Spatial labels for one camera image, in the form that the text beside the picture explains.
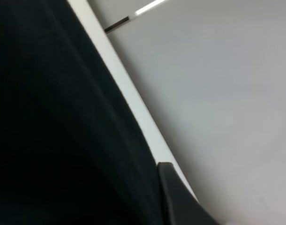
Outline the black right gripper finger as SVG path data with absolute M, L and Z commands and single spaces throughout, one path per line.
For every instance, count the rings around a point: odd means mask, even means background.
M 157 165 L 161 183 L 163 217 L 166 225 L 217 225 L 191 195 L 177 174 L 172 163 Z

